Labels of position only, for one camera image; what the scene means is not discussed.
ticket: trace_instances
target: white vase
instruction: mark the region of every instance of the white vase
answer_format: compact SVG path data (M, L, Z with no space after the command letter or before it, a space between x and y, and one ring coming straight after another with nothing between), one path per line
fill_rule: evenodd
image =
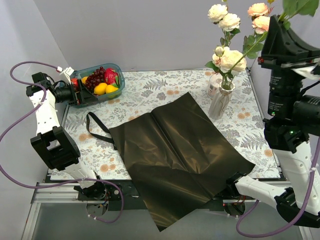
M227 106L231 100L235 85L231 82L230 87L230 90L223 89L222 83L220 83L219 90L214 94L209 108L208 113L211 118L220 119L224 115L225 110L227 109Z
M206 87L206 93L212 99L219 89L220 83L222 82L222 75L220 73L215 73L210 77L208 85Z

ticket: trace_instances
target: green leaf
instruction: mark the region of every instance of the green leaf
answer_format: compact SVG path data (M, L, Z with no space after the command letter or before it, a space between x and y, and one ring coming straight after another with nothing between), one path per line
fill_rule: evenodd
M248 36L248 40L246 41L246 43L248 45L253 45L255 43L255 41L256 41L255 37L250 35L250 36Z
M249 51L249 48L248 47L245 47L244 49L243 49L243 53L242 54L245 54L246 52L248 52Z
M264 48L262 43L257 43L250 52L260 52Z
M235 28L230 33L236 35L236 34L240 33L240 29L239 28Z
M243 53L245 53L245 49L246 49L246 46L247 46L247 41L248 41L248 37L247 37L247 36L244 36L243 46L242 46L242 52L243 52Z
M246 55L249 59L256 59L258 57L258 54L254 51L250 51L247 55Z
M261 40L259 40L262 36L263 36L263 34L257 34L257 35L255 36L255 40L256 40L257 42L259 42L259 43L263 42L264 40L266 40L267 34L265 34L265 35L263 36L263 38L262 38Z
M291 23L287 20L283 23L283 26L285 29L289 30L289 28L291 27Z
M219 68L216 65L214 65L212 61L208 61L205 66L207 68L213 69L216 73L219 72Z
M117 75L115 76L115 83L119 87L119 77Z
M319 0L283 0L283 10L292 18L296 14L314 16L319 6Z
M319 7L319 0L300 0L298 1L298 11L300 15L314 16Z
M284 12L288 16L292 16L295 14L298 7L298 0L282 0L282 6Z
M225 45L225 42L226 42L225 39L224 39L223 37L221 37L221 38L220 38L220 43L221 43L221 45Z
M228 76L228 78L229 78L230 80L234 79L234 76L232 75L231 72L229 72L229 73L227 74L227 76Z

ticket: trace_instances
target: table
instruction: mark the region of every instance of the table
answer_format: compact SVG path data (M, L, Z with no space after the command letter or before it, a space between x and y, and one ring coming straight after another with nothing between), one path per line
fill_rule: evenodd
M131 180L113 146L93 138L88 133L87 113L95 113L107 127L112 128L190 92L208 114L211 99L206 93L206 87L213 73L207 69L124 72L125 88L121 96L88 107L70 107L63 127L78 145L80 160L102 179ZM275 157L264 138L262 117L247 72L242 72L233 82L235 90L224 116L211 120L243 157L256 164L249 174L250 177L279 178ZM105 134L94 122L90 127L92 133ZM54 170L50 179L72 178L66 173Z

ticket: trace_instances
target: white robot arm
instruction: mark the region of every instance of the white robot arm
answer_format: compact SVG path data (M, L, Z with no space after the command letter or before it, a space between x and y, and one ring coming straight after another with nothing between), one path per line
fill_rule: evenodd
M56 88L51 85L48 76L44 73L32 75L35 83L40 83L46 87L46 98L40 108L35 112L37 121L36 137L31 139L31 144L46 165L50 169L57 169L71 175L74 179L97 179L96 173L87 168L81 160L80 151L68 135L60 126L56 112L57 98L59 102L71 101L77 103L78 100L74 86L70 85L70 75L73 69L68 67L61 74L65 83L64 88ZM28 87L27 95L34 107L36 107L43 97L43 91L37 87ZM48 149L50 144L57 141L57 145ZM96 181L79 181L80 188L76 190L82 192L87 197L101 199L105 196L104 185Z
M310 180L310 143L303 142L300 144L296 148L296 153L276 149L274 149L273 152L278 157L283 173L291 182L292 188L294 189L296 205L298 208L301 208ZM315 175L311 197L309 198L305 211L318 216L320 213L320 175L317 169L314 170ZM276 197L287 193L284 187L269 185L249 176L243 176L238 179L235 187L240 195L259 199L275 209L277 209L278 205Z

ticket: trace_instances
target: peach rose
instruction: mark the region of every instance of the peach rose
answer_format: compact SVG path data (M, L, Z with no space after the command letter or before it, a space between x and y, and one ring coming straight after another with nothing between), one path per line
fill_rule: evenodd
M255 3L248 9L248 14L256 17L266 15L268 12L268 6L265 3Z
M269 31L270 17L269 16L258 16L252 22L252 27L255 29L256 34L263 34Z

